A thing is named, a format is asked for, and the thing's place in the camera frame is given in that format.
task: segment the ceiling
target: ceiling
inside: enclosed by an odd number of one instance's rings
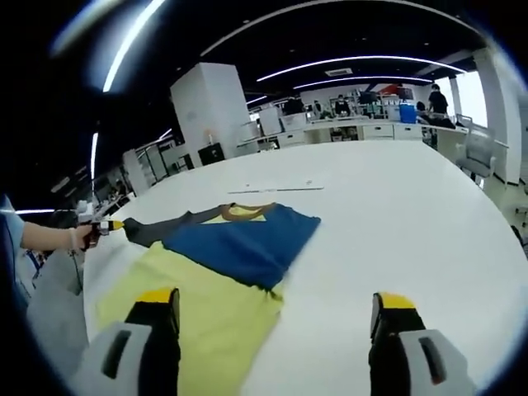
[[[414,2],[474,23],[459,1]],[[51,59],[50,43],[84,3],[61,0],[50,6],[49,2],[32,2],[30,7],[22,3],[21,10],[12,16],[13,21],[19,21],[12,32],[16,40],[7,49],[16,54],[8,79],[13,111],[7,118],[13,132],[7,136],[6,147],[12,149],[3,155],[6,166],[2,169],[15,168],[17,172],[8,172],[10,177],[2,178],[8,181],[6,186],[0,187],[19,207],[57,205],[58,197],[50,188],[89,163],[94,131],[101,135],[96,170],[103,172],[119,163],[126,149],[152,141],[170,127],[178,130],[168,90],[198,61],[235,64],[251,100],[263,94],[283,97],[292,93],[294,86],[328,79],[324,71],[329,69],[351,68],[353,76],[414,76],[427,66],[392,60],[349,61],[256,81],[305,63],[387,54],[440,60],[483,46],[477,34],[455,21],[392,2],[330,2],[252,26],[257,18],[302,2],[266,0],[256,7],[254,2],[243,0],[166,0],[125,56],[115,79],[116,90],[102,95],[101,76],[117,51],[119,32],[150,1],[117,1],[117,6],[74,45]],[[486,17],[479,20],[491,24],[493,18]],[[217,40],[243,26],[249,27],[200,56]],[[96,76],[97,65],[102,72]],[[471,59],[454,65],[474,68]],[[433,73],[420,77],[440,78],[451,71],[438,69]]]

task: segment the dark gray cloth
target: dark gray cloth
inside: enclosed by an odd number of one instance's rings
[[[141,224],[139,221],[128,218],[125,223],[125,234],[129,241],[146,248],[156,242],[168,237],[182,224],[199,224],[214,219],[221,214],[222,206],[204,210],[200,213],[186,212],[182,217],[164,220],[159,223]]]

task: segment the white pillar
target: white pillar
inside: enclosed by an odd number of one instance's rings
[[[495,129],[496,139],[508,145],[505,180],[517,184],[521,172],[521,115],[515,73],[496,50],[480,49],[474,53],[474,60],[484,91],[488,128]]]
[[[129,182],[135,195],[140,196],[146,192],[149,189],[149,183],[143,173],[143,168],[139,163],[138,154],[136,154],[135,150],[129,150],[123,154],[123,165],[128,173]]]
[[[195,167],[198,150],[220,143],[224,156],[237,155],[238,134],[249,112],[237,69],[230,64],[197,64],[171,87],[172,103]]]
[[[455,114],[462,114],[462,105],[460,104],[459,84],[456,78],[449,78],[451,85],[451,94],[453,95],[453,106],[455,107]]]

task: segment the office desk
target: office desk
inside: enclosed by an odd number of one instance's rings
[[[308,179],[324,189],[228,194],[246,183]],[[169,177],[113,217],[151,223],[233,201],[277,201],[322,219],[290,268],[280,320],[242,394],[369,394],[379,290],[414,301],[424,323],[466,356],[481,388],[515,350],[528,314],[524,252],[489,198],[425,144],[313,144],[233,158]],[[87,252],[90,340],[95,303],[143,252],[122,230]]]
[[[299,128],[296,130],[287,130],[286,132],[277,132],[275,134],[269,134],[266,136],[259,136],[256,138],[244,140],[243,142],[239,142],[237,144],[237,147],[244,148],[245,146],[248,146],[250,144],[255,144],[255,143],[264,141],[266,139],[269,139],[269,138],[280,138],[281,136],[284,136],[287,134],[289,135],[307,134],[315,130],[329,130],[331,128],[346,128],[346,127],[352,127],[352,126],[355,126],[359,129],[364,128],[364,127],[382,127],[382,128],[389,127],[389,128],[393,128],[394,130],[405,128],[405,127],[425,127],[425,128],[432,128],[436,130],[437,132],[441,132],[441,133],[448,132],[451,134],[457,134],[456,136],[467,134],[466,128],[457,127],[457,129],[453,130],[451,128],[446,128],[442,126],[422,125],[422,124],[404,124],[402,122],[391,121],[391,120],[364,120],[364,119],[357,119],[357,118],[343,118],[343,119],[334,119],[334,120],[313,121],[313,122],[306,124],[306,126],[303,126],[302,128]],[[507,149],[507,145],[504,144],[503,142],[500,142],[499,140],[495,140],[495,142],[499,146],[502,146],[503,148]]]

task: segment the office chair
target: office chair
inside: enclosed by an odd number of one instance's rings
[[[464,144],[456,145],[458,152],[456,166],[470,171],[471,180],[474,182],[476,175],[484,179],[490,177],[495,170],[495,157],[493,156],[495,131],[484,128],[475,131],[475,124],[471,117],[457,114],[456,119],[468,128]]]

